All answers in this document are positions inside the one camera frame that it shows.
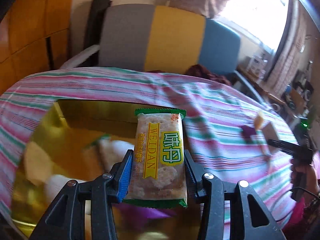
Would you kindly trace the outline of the person's right hand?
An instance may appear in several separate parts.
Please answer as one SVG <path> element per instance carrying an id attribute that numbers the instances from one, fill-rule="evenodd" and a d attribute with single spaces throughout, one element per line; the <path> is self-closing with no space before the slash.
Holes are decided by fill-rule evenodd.
<path id="1" fill-rule="evenodd" d="M 290 180 L 291 198 L 296 202 L 304 198 L 305 203 L 308 204 L 319 193 L 317 174 L 311 164 L 292 158 Z"/>

